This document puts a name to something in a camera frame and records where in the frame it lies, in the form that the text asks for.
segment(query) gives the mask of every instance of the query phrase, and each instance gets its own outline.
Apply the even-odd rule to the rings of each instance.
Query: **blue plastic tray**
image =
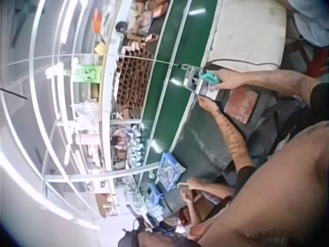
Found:
[[[171,153],[164,153],[156,174],[166,191],[169,191],[176,187],[177,180],[185,170]]]

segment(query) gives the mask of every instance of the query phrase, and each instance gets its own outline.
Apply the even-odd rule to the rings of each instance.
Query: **brick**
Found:
[[[224,112],[246,124],[256,105],[258,94],[245,87],[234,90],[227,101]]]

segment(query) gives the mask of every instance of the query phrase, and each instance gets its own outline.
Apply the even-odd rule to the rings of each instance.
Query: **red chair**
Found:
[[[312,60],[309,59],[302,41],[297,40],[288,44],[287,49],[289,53],[294,51],[299,51],[301,53],[307,68],[305,72],[306,75],[317,78],[329,72],[329,46],[323,48],[314,47],[314,56]]]

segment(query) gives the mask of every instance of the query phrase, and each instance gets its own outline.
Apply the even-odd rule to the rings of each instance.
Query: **sleeve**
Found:
[[[316,122],[329,120],[329,83],[315,86],[310,96],[310,108]]]
[[[239,193],[239,191],[242,189],[242,187],[245,185],[245,183],[248,181],[248,179],[251,177],[251,175],[253,175],[255,171],[256,171],[255,167],[245,166],[241,168],[240,171],[237,172],[234,197]]]

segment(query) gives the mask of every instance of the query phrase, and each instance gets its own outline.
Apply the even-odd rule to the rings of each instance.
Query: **shirt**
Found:
[[[291,140],[298,133],[318,122],[329,120],[329,83],[316,85],[310,96],[310,108],[303,107],[288,118],[276,138],[269,155],[272,155],[281,141]]]

